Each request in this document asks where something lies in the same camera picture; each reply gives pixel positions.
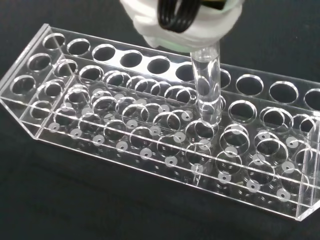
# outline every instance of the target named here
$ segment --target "black cable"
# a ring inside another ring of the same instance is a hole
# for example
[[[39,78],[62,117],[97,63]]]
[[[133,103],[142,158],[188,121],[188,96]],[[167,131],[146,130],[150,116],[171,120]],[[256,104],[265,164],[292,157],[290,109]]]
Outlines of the black cable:
[[[178,34],[186,31],[196,19],[201,0],[158,0],[157,17],[161,28]]]

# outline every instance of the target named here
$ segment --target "test tube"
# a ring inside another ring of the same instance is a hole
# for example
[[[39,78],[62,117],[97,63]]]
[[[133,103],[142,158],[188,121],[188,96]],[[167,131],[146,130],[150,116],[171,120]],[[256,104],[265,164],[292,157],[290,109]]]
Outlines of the test tube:
[[[221,121],[220,43],[194,51],[191,61],[201,119],[213,126]]]

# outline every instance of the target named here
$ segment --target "clear acrylic rack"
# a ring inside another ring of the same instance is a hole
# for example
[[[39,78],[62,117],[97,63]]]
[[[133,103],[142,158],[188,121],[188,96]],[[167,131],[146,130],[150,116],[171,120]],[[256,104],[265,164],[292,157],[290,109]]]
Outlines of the clear acrylic rack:
[[[320,84],[221,65],[201,120],[186,56],[42,26],[0,81],[35,140],[298,221],[320,206]]]

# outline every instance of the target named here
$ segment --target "dark surface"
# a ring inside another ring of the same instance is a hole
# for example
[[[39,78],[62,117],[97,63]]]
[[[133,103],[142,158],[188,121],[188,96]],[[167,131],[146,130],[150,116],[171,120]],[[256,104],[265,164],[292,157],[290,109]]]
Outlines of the dark surface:
[[[248,0],[222,62],[319,81],[320,1]],[[0,77],[43,23],[146,46],[118,0],[1,0]],[[0,110],[0,239],[319,239],[303,222],[34,142]]]

